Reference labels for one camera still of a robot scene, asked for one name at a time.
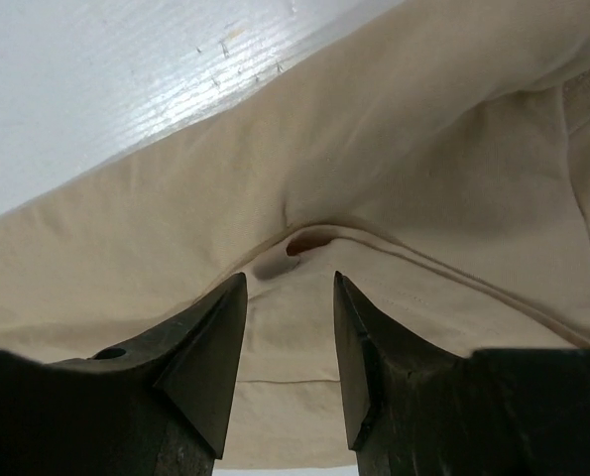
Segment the beige t shirt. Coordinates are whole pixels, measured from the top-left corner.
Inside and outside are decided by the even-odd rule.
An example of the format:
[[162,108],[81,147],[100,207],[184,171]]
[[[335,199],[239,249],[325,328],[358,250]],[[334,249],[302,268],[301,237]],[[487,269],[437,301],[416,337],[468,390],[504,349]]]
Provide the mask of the beige t shirt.
[[590,347],[590,1],[406,1],[0,218],[0,348],[87,357],[247,276],[223,466],[352,464],[333,277],[458,355]]

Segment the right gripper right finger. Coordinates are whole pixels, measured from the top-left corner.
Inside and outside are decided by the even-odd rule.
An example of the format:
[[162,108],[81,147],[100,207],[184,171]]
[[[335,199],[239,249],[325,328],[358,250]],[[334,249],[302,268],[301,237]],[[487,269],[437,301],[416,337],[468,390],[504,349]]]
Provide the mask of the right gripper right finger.
[[336,275],[349,448],[362,475],[590,475],[590,350],[455,356]]

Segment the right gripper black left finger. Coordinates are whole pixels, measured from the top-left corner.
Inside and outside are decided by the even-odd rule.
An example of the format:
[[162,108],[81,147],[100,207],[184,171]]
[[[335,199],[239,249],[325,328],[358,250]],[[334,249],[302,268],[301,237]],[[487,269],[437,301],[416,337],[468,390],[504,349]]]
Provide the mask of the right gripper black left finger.
[[209,475],[223,455],[247,310],[235,274],[87,359],[0,349],[0,475]]

